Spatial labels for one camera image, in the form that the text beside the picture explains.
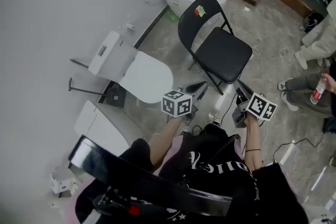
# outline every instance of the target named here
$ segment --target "black cable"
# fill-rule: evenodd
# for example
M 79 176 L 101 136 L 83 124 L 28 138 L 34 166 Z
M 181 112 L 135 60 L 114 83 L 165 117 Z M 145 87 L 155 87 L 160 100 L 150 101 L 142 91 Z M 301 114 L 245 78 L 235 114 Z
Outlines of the black cable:
M 302 142 L 302 141 L 304 141 L 304 140 L 307 140 L 307 142 L 308 142 L 309 144 L 311 144 L 313 147 L 316 148 L 319 144 L 321 144 L 323 138 L 324 138 L 324 134 L 322 135 L 321 140 L 320 140 L 316 145 L 314 145 L 313 143 L 311 143 L 311 142 L 309 141 L 309 139 L 307 139 L 307 138 L 301 139 L 301 140 L 299 140 L 299 141 L 297 141 L 297 142 L 295 142 L 295 143 L 293 143 L 293 142 L 289 142 L 289 143 L 281 144 L 281 145 L 278 147 L 278 149 L 273 153 L 273 163 L 276 163 L 276 162 L 275 162 L 275 154 L 276 154 L 276 152 L 277 152 L 282 146 L 286 146 L 286 145 L 289 145 L 289 144 L 296 145 L 296 144 L 299 144 L 300 142 Z
M 231 108 L 231 106 L 232 106 L 232 103 L 233 103 L 233 101 L 235 100 L 235 97 L 236 97 L 236 95 L 237 95 L 237 93 L 235 93 L 235 96 L 233 96 L 233 98 L 232 98 L 232 101 L 231 101 L 231 104 L 230 104 L 230 106 L 229 106 L 229 108 L 227 109 L 227 111 L 225 112 L 225 114 L 224 114 L 224 116 L 222 117 L 222 120 L 220 121 L 221 123 L 221 125 L 220 126 L 222 126 L 222 123 L 223 123 L 223 118 L 225 117 L 225 115 L 226 115 L 226 113 L 230 110 L 230 108 Z
M 195 129 L 195 127 L 198 127 L 198 128 L 202 131 L 202 128 L 201 128 L 199 125 L 195 125 L 195 126 L 193 127 L 193 129 L 191 130 L 191 133 L 192 133 L 193 136 L 195 136 L 195 134 L 194 134 L 194 129 Z

